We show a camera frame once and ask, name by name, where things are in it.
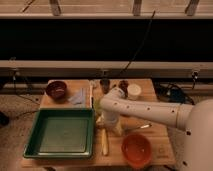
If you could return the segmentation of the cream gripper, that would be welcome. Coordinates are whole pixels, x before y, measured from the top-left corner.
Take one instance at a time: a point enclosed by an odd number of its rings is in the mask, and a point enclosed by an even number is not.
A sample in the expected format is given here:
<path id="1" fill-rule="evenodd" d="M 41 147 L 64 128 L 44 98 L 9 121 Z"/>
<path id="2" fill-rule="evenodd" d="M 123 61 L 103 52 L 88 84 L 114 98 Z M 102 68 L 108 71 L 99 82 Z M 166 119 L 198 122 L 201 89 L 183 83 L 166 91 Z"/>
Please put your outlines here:
<path id="1" fill-rule="evenodd" d="M 105 128 L 114 133 L 116 136 L 123 135 L 123 129 L 118 117 L 111 119 L 105 115 L 101 115 L 96 120 L 96 126 L 99 128 Z"/>

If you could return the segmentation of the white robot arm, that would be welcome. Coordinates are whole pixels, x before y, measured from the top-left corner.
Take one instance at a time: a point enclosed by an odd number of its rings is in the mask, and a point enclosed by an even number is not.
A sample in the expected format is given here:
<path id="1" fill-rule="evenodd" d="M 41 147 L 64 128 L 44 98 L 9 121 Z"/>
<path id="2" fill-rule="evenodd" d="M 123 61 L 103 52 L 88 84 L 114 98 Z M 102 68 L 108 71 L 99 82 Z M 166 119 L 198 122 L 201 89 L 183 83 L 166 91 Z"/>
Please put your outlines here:
<path id="1" fill-rule="evenodd" d="M 180 171 L 213 171 L 213 99 L 195 105 L 133 101 L 113 88 L 100 100 L 104 123 L 114 127 L 120 114 L 175 127 L 185 132 Z"/>

